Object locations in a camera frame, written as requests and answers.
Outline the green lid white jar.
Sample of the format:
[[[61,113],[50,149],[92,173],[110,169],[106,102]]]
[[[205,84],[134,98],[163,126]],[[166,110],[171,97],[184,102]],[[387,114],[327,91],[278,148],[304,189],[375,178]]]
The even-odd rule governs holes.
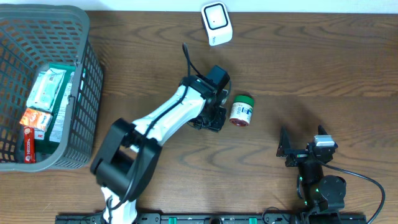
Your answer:
[[[231,107],[229,122],[235,126],[245,127],[251,122],[254,99],[246,95],[237,95]]]

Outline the green 3M product pouch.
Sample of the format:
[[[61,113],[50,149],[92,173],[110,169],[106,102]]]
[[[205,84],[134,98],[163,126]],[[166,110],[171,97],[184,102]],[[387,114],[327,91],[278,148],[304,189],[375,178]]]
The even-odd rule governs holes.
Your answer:
[[[34,141],[36,154],[53,154],[62,140],[66,110],[69,103],[69,96],[72,92],[73,77],[75,74],[75,67],[69,65],[51,63],[49,69],[58,69],[65,73],[53,104],[51,111],[53,117],[49,128],[44,133],[43,139],[36,139]]]

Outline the light green wipes pack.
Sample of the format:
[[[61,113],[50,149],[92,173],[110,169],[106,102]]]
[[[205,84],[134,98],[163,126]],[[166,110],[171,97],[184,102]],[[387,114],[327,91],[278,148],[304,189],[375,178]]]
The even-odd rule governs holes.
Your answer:
[[[57,93],[63,82],[66,70],[50,68],[40,72],[27,99],[26,106],[52,112]]]

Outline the orange white small packet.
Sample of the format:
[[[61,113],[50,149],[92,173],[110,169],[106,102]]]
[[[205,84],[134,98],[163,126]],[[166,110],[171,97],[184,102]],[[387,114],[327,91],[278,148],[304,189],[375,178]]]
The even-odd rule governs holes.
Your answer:
[[[19,121],[19,124],[46,132],[53,116],[50,113],[27,108]]]

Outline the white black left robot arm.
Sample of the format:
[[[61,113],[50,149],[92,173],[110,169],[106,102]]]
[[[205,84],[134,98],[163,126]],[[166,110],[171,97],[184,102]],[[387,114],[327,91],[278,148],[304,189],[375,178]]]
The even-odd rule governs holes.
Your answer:
[[[196,68],[186,44],[182,50],[188,73],[174,95],[143,118],[116,120],[91,163],[106,203],[102,223],[136,220],[136,201],[154,175],[162,147],[184,124],[217,133],[226,121],[223,105],[231,90],[227,71],[215,65],[206,75],[191,74]]]

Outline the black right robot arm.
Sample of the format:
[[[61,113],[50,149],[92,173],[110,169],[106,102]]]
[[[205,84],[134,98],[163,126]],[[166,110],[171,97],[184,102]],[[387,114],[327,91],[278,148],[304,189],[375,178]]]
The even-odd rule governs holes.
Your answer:
[[[339,210],[345,207],[346,181],[336,175],[325,175],[323,166],[333,159],[338,148],[322,126],[305,149],[294,149],[285,128],[280,130],[277,157],[285,158],[286,167],[297,167],[297,193],[306,209],[289,218],[289,223],[342,223]]]

